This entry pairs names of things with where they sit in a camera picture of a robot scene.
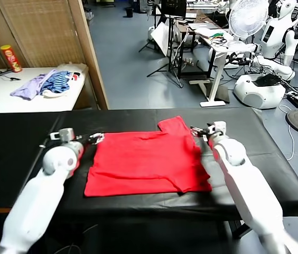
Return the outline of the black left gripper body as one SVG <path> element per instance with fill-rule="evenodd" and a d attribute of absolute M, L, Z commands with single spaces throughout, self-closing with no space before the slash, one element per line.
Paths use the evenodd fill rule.
<path fill-rule="evenodd" d="M 80 142 L 82 145 L 91 144 L 91 138 L 89 134 L 77 135 L 75 140 Z"/>

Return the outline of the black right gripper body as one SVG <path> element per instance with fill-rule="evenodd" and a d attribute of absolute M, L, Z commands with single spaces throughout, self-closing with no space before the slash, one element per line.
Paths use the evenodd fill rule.
<path fill-rule="evenodd" d="M 208 141 L 209 138 L 215 133 L 215 127 L 214 126 L 209 126 L 205 129 L 203 129 L 202 132 L 203 132 L 203 134 L 202 134 L 203 140 Z"/>

